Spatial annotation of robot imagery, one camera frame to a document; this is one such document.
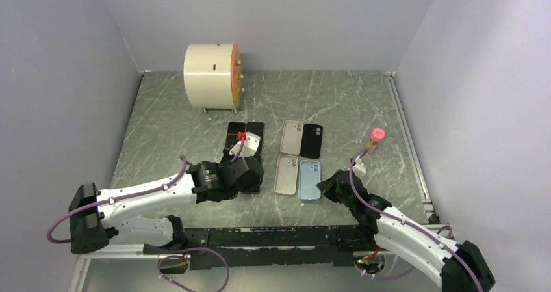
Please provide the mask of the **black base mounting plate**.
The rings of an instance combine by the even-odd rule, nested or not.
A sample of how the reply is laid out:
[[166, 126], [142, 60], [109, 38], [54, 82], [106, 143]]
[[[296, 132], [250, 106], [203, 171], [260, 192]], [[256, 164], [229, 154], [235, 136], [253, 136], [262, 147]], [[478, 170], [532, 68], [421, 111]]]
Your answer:
[[258, 228], [187, 228], [184, 248], [191, 252], [190, 269], [265, 265], [332, 264], [351, 267], [375, 251], [374, 236], [354, 225]]

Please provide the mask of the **light blue phone case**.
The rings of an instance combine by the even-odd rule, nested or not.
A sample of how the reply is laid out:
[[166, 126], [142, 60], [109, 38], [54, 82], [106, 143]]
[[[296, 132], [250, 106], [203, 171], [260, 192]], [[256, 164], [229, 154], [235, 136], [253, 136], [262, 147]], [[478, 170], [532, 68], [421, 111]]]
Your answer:
[[321, 198], [317, 184], [321, 182], [321, 164], [318, 161], [301, 161], [298, 182], [298, 196], [303, 201], [314, 201]]

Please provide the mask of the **white cylindrical drum device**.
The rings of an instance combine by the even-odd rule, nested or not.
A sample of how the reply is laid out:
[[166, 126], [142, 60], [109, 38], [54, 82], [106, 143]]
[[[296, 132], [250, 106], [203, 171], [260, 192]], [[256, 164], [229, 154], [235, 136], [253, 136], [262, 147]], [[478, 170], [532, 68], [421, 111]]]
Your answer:
[[209, 110], [238, 112], [243, 80], [239, 46], [190, 44], [183, 61], [183, 83], [187, 98], [202, 113]]

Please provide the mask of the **black smartphone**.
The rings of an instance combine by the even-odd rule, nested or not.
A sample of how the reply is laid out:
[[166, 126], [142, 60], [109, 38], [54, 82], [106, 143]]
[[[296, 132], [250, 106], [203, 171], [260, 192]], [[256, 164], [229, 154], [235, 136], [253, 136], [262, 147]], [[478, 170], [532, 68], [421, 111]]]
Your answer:
[[264, 124], [262, 122], [247, 122], [246, 131], [260, 137], [259, 147], [261, 148], [264, 140]]

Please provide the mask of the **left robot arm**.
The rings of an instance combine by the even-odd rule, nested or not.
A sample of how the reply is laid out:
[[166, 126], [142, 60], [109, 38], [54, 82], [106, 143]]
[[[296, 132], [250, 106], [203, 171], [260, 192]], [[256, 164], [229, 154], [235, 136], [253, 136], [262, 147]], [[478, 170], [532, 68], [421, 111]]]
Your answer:
[[145, 213], [230, 200], [243, 190], [258, 187], [263, 176], [256, 158], [241, 157], [234, 162], [186, 165], [172, 177], [122, 189], [98, 189], [95, 183], [85, 183], [68, 208], [71, 252], [88, 254], [115, 242], [180, 252], [187, 243], [181, 218], [147, 219]]

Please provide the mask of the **pink capped small bottle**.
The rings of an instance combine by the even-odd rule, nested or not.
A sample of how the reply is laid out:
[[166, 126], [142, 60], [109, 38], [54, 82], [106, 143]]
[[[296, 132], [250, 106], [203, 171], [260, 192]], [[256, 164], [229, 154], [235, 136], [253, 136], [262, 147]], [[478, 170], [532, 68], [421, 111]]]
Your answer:
[[368, 142], [366, 143], [366, 146], [365, 146], [366, 152], [373, 153], [376, 150], [378, 144], [384, 138], [385, 138], [385, 130], [380, 127], [374, 128], [370, 134]]

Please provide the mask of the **pale pink phone case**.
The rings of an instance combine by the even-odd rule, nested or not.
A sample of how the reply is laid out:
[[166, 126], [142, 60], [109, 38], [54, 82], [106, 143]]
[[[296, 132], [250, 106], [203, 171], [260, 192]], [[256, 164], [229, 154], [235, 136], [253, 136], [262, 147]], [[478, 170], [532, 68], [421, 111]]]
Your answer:
[[296, 193], [298, 179], [298, 158], [293, 155], [280, 155], [277, 159], [274, 192], [292, 196]]

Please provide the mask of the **beige phone case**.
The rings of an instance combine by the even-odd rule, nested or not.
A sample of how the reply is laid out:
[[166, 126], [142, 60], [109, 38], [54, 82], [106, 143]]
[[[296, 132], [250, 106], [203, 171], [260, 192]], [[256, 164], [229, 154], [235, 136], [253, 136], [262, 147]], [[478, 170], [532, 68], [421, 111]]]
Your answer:
[[303, 123], [297, 120], [286, 120], [283, 125], [280, 152], [288, 155], [298, 155], [301, 150]]

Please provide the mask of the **black phone case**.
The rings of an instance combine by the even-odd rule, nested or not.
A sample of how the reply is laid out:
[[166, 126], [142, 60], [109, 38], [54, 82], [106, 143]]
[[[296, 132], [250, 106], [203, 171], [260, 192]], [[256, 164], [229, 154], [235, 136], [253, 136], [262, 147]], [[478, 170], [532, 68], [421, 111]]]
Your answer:
[[322, 148], [323, 126], [319, 124], [304, 124], [299, 155], [308, 159], [319, 159]]

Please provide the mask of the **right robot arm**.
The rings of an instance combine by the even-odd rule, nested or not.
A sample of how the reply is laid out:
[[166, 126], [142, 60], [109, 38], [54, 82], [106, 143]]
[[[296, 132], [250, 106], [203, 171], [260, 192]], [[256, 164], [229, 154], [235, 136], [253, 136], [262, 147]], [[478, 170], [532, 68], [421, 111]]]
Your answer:
[[496, 280], [480, 249], [433, 232], [403, 214], [388, 200], [369, 193], [351, 170], [339, 170], [318, 183], [322, 195], [348, 208], [361, 228], [357, 241], [377, 245], [404, 259], [441, 291], [490, 291]]

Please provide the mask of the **aluminium frame rail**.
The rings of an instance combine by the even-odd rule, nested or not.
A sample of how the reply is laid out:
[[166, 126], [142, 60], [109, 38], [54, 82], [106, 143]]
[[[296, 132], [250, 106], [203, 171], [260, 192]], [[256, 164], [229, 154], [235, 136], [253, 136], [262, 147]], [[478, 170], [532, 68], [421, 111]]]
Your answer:
[[[158, 259], [160, 271], [163, 277], [169, 274], [182, 274], [186, 269], [190, 269], [190, 253], [191, 252], [211, 252], [209, 248], [180, 248], [179, 250], [165, 250], [151, 245], [145, 244], [128, 244], [128, 245], [107, 245], [106, 247], [84, 254], [93, 258], [155, 258]], [[230, 267], [224, 263], [221, 267]], [[375, 251], [367, 256], [363, 256], [356, 260], [353, 264], [363, 274], [382, 280], [385, 278], [384, 270], [386, 268], [382, 257], [376, 256]]]

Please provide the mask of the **phone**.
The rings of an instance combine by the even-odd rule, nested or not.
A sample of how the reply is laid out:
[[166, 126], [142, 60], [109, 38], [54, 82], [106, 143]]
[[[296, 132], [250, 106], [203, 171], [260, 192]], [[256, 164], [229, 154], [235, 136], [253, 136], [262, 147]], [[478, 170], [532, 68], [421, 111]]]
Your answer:
[[244, 189], [243, 191], [241, 191], [242, 194], [259, 194], [261, 191], [260, 187], [252, 187], [252, 188], [247, 188], [247, 189]]
[[238, 142], [238, 134], [245, 132], [245, 122], [230, 122], [228, 123], [227, 133], [225, 138], [225, 147], [232, 148]]

